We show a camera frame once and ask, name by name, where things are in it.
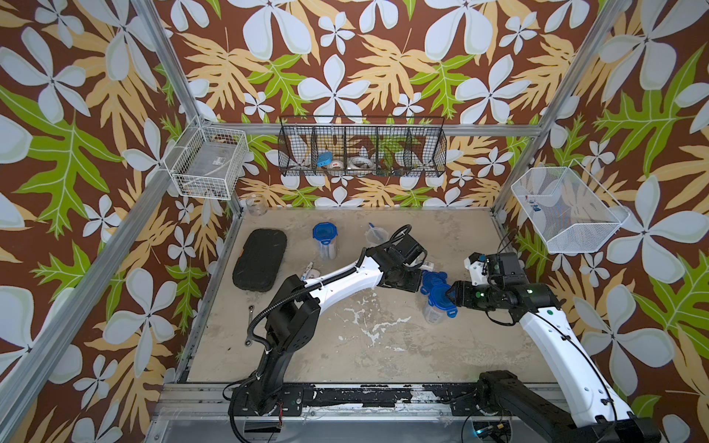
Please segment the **clear plastic cup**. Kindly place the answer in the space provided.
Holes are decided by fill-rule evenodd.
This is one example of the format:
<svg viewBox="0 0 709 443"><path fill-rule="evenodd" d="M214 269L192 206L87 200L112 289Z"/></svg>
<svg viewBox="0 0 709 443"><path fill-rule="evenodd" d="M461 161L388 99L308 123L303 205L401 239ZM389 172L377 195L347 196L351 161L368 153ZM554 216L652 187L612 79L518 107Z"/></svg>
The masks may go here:
<svg viewBox="0 0 709 443"><path fill-rule="evenodd" d="M336 240L318 242L318 251L321 260L334 260L337 257Z"/></svg>
<svg viewBox="0 0 709 443"><path fill-rule="evenodd" d="M382 245L390 239L390 234L383 228L373 225L369 226L369 230L365 233L365 240L369 247Z"/></svg>
<svg viewBox="0 0 709 443"><path fill-rule="evenodd" d="M423 309L423 316L427 323L437 325L443 323L448 315L445 310L436 308L435 306L426 305Z"/></svg>

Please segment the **toothpaste tube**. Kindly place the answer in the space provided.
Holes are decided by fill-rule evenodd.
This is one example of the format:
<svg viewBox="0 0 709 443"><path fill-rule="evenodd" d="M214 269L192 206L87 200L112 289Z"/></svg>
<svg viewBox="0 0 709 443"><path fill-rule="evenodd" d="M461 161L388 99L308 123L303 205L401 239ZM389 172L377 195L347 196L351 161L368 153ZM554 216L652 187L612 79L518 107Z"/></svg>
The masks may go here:
<svg viewBox="0 0 709 443"><path fill-rule="evenodd" d="M306 269L304 270L304 272L301 275L301 280L304 281L308 278L308 275L310 275L310 271L312 271L313 266L314 266L314 262L308 263L308 266L306 266Z"/></svg>

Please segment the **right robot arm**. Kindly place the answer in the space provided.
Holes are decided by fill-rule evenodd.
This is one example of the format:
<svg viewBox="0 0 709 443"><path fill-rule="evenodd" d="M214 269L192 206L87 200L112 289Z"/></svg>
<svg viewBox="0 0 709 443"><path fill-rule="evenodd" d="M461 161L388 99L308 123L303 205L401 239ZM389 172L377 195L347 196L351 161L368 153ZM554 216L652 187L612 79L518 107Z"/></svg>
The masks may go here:
<svg viewBox="0 0 709 443"><path fill-rule="evenodd" d="M498 407L548 442L659 442L654 421L633 413L601 375L546 284L531 284L513 253L473 253L463 262L466 281L446 295L458 308L490 315L505 311L541 352L568 407L561 409L507 370L487 371L476 382L476 405Z"/></svg>

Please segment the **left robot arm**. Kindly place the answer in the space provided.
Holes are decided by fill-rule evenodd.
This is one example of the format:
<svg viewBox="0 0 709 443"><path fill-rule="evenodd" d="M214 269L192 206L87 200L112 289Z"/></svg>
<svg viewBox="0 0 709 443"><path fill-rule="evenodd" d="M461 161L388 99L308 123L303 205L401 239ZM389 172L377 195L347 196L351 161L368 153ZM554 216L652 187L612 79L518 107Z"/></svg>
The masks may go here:
<svg viewBox="0 0 709 443"><path fill-rule="evenodd" d="M269 306L247 325L247 341L264 347L257 368L234 388L230 415L268 415L284 389L284 376L295 352L315 336L325 310L364 290L377 287L407 293L419 290L428 251L405 224L390 239L361 250L358 259L330 274L303 282L293 275Z"/></svg>

